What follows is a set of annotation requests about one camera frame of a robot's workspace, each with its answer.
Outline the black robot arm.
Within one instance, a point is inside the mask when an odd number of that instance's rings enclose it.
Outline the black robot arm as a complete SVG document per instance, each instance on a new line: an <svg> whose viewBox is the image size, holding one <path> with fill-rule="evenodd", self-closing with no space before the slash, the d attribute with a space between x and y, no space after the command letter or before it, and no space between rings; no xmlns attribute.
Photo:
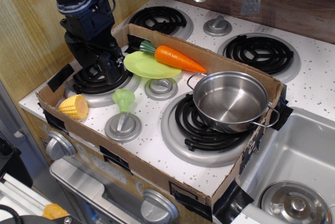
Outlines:
<svg viewBox="0 0 335 224"><path fill-rule="evenodd" d="M56 0L56 7L65 16L60 25L78 63L83 68L97 63L109 84L122 78L122 52L111 35L115 0Z"/></svg>

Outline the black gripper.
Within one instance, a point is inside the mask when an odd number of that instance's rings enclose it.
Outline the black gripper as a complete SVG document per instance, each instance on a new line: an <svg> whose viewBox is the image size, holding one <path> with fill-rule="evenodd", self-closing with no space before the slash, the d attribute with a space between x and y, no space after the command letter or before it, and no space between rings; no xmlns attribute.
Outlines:
<svg viewBox="0 0 335 224"><path fill-rule="evenodd" d="M60 25L65 42L82 67L98 62L106 82L117 82L124 71L124 56L111 35L115 20L108 0L92 0L80 13L66 15Z"/></svg>

